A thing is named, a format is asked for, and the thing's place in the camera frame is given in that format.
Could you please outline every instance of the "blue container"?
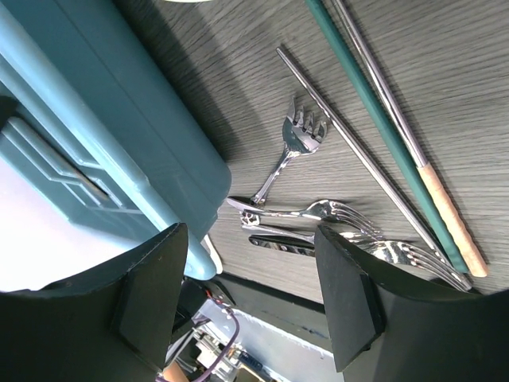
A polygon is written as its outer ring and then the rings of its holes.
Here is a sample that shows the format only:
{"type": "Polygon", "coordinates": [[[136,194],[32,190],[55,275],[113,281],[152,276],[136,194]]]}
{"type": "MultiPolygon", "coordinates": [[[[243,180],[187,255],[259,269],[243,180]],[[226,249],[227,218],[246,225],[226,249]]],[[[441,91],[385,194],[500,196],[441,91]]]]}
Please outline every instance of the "blue container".
{"type": "Polygon", "coordinates": [[[4,159],[73,224],[139,243],[185,222],[185,274],[210,279],[216,268],[200,240],[227,196],[230,171],[115,7],[1,0],[0,36],[0,94],[22,105],[17,123],[111,199],[98,204],[80,185],[49,176],[49,153],[15,126],[0,139],[4,159]]]}

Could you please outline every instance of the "green chopstick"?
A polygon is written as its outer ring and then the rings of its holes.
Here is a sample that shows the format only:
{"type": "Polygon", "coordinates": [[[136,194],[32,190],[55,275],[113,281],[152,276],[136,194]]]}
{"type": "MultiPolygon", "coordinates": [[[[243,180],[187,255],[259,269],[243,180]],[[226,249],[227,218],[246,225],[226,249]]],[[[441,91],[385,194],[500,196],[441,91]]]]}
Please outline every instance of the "green chopstick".
{"type": "Polygon", "coordinates": [[[387,118],[387,114],[367,82],[362,70],[353,57],[346,42],[337,30],[334,22],[329,16],[321,0],[305,0],[307,6],[311,10],[311,14],[315,17],[317,24],[320,26],[325,38],[327,39],[332,51],[336,54],[337,59],[347,73],[348,79],[352,82],[354,88],[363,101],[367,112],[375,122],[379,129],[383,141],[387,145],[394,160],[398,164],[403,176],[408,182],[410,189],[422,207],[424,214],[437,235],[445,254],[451,260],[453,266],[460,272],[468,272],[461,254],[455,245],[444,221],[440,217],[433,199],[423,183],[418,170],[415,167],[414,160],[410,156],[408,149],[405,147],[398,132],[387,118]]]}

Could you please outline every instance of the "pile of cutlery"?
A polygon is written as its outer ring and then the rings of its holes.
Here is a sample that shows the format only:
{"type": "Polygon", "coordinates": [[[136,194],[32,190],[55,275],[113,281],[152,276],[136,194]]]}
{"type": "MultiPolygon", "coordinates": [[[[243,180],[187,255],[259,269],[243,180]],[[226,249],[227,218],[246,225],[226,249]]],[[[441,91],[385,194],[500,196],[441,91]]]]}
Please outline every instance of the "pile of cutlery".
{"type": "Polygon", "coordinates": [[[307,209],[296,211],[276,211],[265,208],[270,187],[281,171],[293,158],[315,153],[326,133],[325,123],[321,122],[315,126],[313,114],[306,116],[304,109],[302,107],[296,109],[294,99],[291,100],[283,122],[284,150],[278,164],[262,188],[250,200],[241,197],[227,199],[228,204],[240,211],[242,229],[250,235],[249,242],[261,248],[314,256],[314,234],[306,235],[261,224],[262,216],[288,219],[300,217],[320,222],[339,223],[351,228],[351,230],[340,232],[342,237],[377,258],[388,263],[424,269],[458,290],[470,290],[472,288],[470,282],[456,271],[439,251],[430,253],[402,241],[386,240],[375,224],[341,201],[328,199],[315,201],[307,209]]]}

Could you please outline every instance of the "gray wood grain surface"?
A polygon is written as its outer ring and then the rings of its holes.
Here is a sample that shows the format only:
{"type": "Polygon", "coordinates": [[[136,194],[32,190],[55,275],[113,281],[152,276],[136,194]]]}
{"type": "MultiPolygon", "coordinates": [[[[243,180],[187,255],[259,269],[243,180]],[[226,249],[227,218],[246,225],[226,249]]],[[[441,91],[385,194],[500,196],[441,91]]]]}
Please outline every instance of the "gray wood grain surface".
{"type": "MultiPolygon", "coordinates": [[[[321,116],[278,58],[283,44],[415,202],[302,0],[116,3],[230,166],[231,195],[250,197],[278,160],[290,96],[321,116]]],[[[509,2],[356,0],[350,9],[489,262],[490,275],[475,285],[509,287],[509,2]]],[[[348,201],[391,238],[419,243],[334,130],[317,153],[282,172],[267,205],[299,209],[325,197],[348,201]]],[[[226,271],[321,301],[314,259],[254,248],[234,209],[219,214],[211,238],[226,271]]]]}

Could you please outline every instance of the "wooden chopstick handle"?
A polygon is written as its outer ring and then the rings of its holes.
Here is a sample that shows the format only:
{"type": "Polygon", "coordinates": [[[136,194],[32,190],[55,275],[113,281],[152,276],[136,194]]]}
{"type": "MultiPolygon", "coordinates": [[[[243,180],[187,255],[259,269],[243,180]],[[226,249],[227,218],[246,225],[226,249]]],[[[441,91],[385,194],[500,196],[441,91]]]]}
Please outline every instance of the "wooden chopstick handle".
{"type": "Polygon", "coordinates": [[[464,226],[463,220],[451,202],[451,198],[441,184],[433,166],[428,163],[426,166],[418,168],[418,171],[472,276],[486,277],[488,266],[464,226]]]}

